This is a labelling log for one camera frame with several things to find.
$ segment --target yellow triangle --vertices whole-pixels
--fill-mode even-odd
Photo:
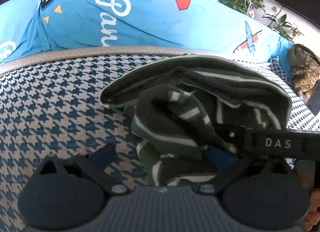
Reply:
[[[43,17],[43,20],[48,24],[48,22],[49,22],[49,16],[48,16],[48,17]]]
[[[58,7],[56,7],[56,9],[54,10],[54,12],[62,14],[62,10],[61,10],[60,4],[58,5]]]

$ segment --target blue cushion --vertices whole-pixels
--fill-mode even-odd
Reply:
[[[267,62],[273,55],[285,61],[290,45],[262,23],[213,0],[37,0],[36,9],[35,0],[25,2],[32,4],[28,14],[34,16],[29,23],[25,19],[25,32],[34,36],[23,39],[26,45],[17,40],[21,51],[13,52],[11,60],[51,50],[146,45],[234,53],[244,61]],[[15,13],[28,9],[20,9],[17,1],[9,5]]]
[[[42,52],[36,30],[38,0],[10,0],[0,5],[0,63]]]

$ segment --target houndstooth fabric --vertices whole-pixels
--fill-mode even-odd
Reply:
[[[21,231],[17,210],[20,191],[48,154],[69,158],[93,152],[107,142],[117,156],[105,171],[133,188],[145,173],[133,146],[126,119],[102,107],[103,87],[125,72],[163,59],[155,55],[108,55],[22,68],[0,76],[0,231]],[[318,120],[286,83],[276,60],[239,63],[263,73],[292,98],[288,128],[320,130]]]

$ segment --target screw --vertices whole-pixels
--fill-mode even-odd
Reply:
[[[202,194],[212,194],[216,188],[211,184],[203,184],[200,186],[199,192]]]
[[[115,194],[123,194],[123,193],[126,193],[127,190],[128,190],[127,187],[122,184],[113,185],[111,188],[111,191]]]

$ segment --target gray ribbed surface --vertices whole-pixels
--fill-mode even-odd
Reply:
[[[189,187],[136,187],[91,223],[68,232],[258,232],[230,218],[214,197]],[[281,232],[304,232],[299,226]],[[25,232],[39,232],[27,228]]]

